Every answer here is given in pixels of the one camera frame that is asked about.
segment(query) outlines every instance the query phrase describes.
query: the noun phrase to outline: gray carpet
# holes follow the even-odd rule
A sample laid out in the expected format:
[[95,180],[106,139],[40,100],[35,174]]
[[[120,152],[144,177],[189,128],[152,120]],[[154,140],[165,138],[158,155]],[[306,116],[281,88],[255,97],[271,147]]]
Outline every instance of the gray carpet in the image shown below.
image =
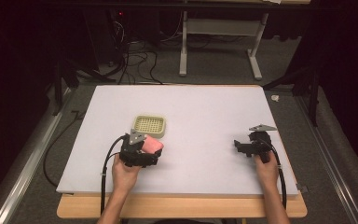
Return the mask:
[[[194,48],[189,49],[188,53],[187,77],[178,76],[180,57],[178,46],[149,47],[147,50],[158,53],[157,65],[152,71],[153,76],[163,83],[264,85],[284,74],[298,43],[298,40],[286,42],[280,42],[277,39],[263,40],[257,53],[257,60],[264,78],[262,81],[255,81],[250,64],[243,54],[247,49],[245,46],[252,46],[252,39],[242,38],[233,42],[229,38],[218,38],[221,40],[213,41],[205,48],[197,48],[202,46],[202,43],[190,40],[189,45]],[[134,80],[135,82],[148,81],[139,76],[137,60],[140,60],[140,57],[131,57],[127,71],[130,75],[123,77],[123,83],[133,83]],[[146,63],[139,66],[142,76],[149,75],[153,60],[153,54],[149,53]],[[102,64],[102,71],[108,69],[109,67]],[[98,81],[82,80],[82,84],[75,90],[72,100],[63,111],[62,120],[53,139],[73,121],[75,114],[71,111],[87,110],[97,84],[99,84]],[[282,86],[278,90],[266,91],[266,96],[293,166],[296,180],[301,185],[307,186],[309,190],[303,194],[308,215],[303,218],[294,218],[292,223],[351,223],[325,167],[307,118],[303,115],[297,98],[288,91],[289,88],[290,86]],[[270,95],[272,94],[279,94],[280,101],[271,101]],[[340,171],[342,170],[358,204],[358,159],[329,110],[323,92],[320,94],[319,101],[318,129],[323,134],[327,146],[331,148],[332,156],[337,159],[337,167]],[[48,154],[48,173],[56,182],[62,175],[80,125],[81,120],[76,121],[58,139]],[[25,148],[24,151],[22,156],[26,157],[31,149]],[[2,187],[3,191],[5,189],[8,189],[8,186]],[[2,198],[5,198],[4,195],[5,193],[1,194],[0,202]],[[56,210],[60,198],[61,195],[56,193],[55,188],[48,183],[43,175],[42,166],[39,165],[31,185],[9,223],[95,223],[95,219],[58,218]],[[267,223],[264,218],[249,218],[247,221],[248,223]]]

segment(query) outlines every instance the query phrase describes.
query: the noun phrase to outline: perforated tray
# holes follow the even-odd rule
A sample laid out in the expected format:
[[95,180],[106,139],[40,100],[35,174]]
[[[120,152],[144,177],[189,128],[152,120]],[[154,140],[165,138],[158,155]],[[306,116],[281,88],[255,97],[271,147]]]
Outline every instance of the perforated tray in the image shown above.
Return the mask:
[[162,138],[165,133],[165,118],[141,115],[136,117],[133,129],[146,133],[154,138]]

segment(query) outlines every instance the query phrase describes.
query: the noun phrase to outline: table leg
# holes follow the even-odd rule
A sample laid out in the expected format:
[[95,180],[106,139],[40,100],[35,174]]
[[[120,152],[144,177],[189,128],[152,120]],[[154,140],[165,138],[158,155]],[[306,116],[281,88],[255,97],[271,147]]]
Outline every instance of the table leg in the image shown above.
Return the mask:
[[183,12],[183,32],[182,32],[182,50],[180,52],[179,76],[185,77],[187,74],[187,12]]
[[60,62],[54,67],[54,111],[53,116],[58,115],[62,107],[62,81],[61,81],[61,65]]
[[252,71],[254,73],[254,77],[256,80],[261,80],[262,76],[261,76],[260,68],[258,67],[257,59],[255,58],[255,54],[257,53],[258,46],[260,45],[260,41],[264,33],[264,29],[266,28],[268,17],[269,17],[268,13],[263,14],[263,18],[260,21],[260,24],[257,29],[257,33],[255,35],[254,47],[252,49],[248,49],[247,51],[249,62],[252,66]]

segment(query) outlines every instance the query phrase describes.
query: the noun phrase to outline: metal frame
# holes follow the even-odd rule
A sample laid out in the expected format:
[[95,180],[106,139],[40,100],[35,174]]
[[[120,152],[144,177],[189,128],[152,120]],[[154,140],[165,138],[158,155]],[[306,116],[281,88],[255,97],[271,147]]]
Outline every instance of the metal frame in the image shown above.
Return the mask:
[[247,50],[246,54],[249,58],[255,79],[262,79],[255,55],[267,24],[268,13],[264,13],[260,21],[197,20],[189,19],[187,17],[187,11],[184,11],[183,14],[179,76],[185,77],[187,75],[187,34],[248,35],[255,37],[255,43],[252,49]]
[[2,208],[0,210],[0,224],[8,223],[11,219],[11,216],[14,214],[17,206],[20,204],[22,196],[25,194],[25,191],[28,189],[28,186],[31,183],[31,180],[34,177],[34,172],[42,160],[43,155],[45,154],[45,150],[48,147],[48,142],[53,135],[59,121],[62,117],[62,111],[66,108],[66,105],[69,103],[70,99],[72,98],[73,91],[69,88],[66,89],[64,94],[64,103],[62,105],[62,110],[56,115],[51,116],[47,122],[50,125],[44,131],[44,135],[40,136],[40,140],[37,141],[37,145],[34,147],[34,151],[31,154],[30,158],[28,159],[27,163],[25,164],[24,168],[19,175],[16,183],[14,184],[12,190],[7,196]]
[[318,144],[319,153],[322,157],[322,161],[326,168],[328,175],[330,176],[331,182],[336,189],[337,195],[341,200],[342,205],[347,213],[348,218],[351,223],[358,224],[358,207],[356,202],[354,201],[351,191],[345,183],[341,173],[339,172],[336,163],[331,156],[323,138],[320,134],[317,127],[313,126],[312,121],[308,118],[308,108],[301,96],[295,97],[298,107],[300,107],[301,111],[304,114],[304,117],[307,120],[308,125],[310,126],[310,130],[313,133],[313,136]]
[[200,2],[180,2],[177,3],[160,3],[160,2],[105,2],[105,1],[87,1],[87,2],[77,2],[77,1],[50,1],[42,0],[38,3],[41,7],[115,7],[121,9],[164,9],[164,10],[197,10],[197,11],[208,11],[208,10],[225,10],[225,11],[252,11],[252,12],[278,12],[278,11],[298,11],[301,13],[330,13],[336,11],[334,7],[315,7],[310,5],[301,6],[301,1],[291,2],[291,4],[284,5],[270,5],[270,4],[260,4],[260,2],[255,1],[255,3],[200,3]]

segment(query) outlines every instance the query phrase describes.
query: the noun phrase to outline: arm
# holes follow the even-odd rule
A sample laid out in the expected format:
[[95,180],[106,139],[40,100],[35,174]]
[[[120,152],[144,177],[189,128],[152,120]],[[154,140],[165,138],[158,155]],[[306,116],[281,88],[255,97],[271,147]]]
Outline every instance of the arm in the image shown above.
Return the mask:
[[264,193],[267,221],[268,224],[290,223],[277,188],[278,163],[272,151],[270,151],[268,155],[270,157],[270,162],[268,163],[263,163],[258,155],[255,156],[257,176]]
[[116,224],[118,223],[121,209],[126,202],[127,196],[136,183],[138,173],[142,167],[128,167],[124,165],[119,156],[115,156],[112,167],[114,189],[109,197],[98,224]]

